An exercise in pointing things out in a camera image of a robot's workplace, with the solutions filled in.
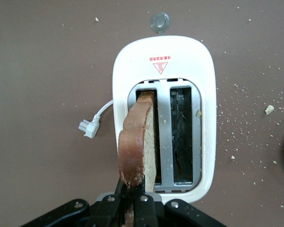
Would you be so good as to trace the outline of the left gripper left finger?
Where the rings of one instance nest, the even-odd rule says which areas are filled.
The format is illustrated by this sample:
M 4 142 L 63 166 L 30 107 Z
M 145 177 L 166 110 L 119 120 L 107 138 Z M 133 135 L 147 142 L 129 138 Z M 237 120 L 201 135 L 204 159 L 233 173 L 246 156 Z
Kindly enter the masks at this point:
M 126 186 L 118 181 L 114 192 L 100 194 L 95 203 L 74 199 L 28 223 L 25 227 L 114 227 L 119 226 Z

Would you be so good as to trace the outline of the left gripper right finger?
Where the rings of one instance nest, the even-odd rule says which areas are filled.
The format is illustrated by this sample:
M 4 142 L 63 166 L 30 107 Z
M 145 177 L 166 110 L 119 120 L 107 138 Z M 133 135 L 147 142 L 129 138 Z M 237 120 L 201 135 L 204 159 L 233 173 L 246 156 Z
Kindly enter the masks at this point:
M 140 185 L 133 191 L 135 227 L 223 227 L 218 220 L 181 199 L 166 203 L 154 192 Z

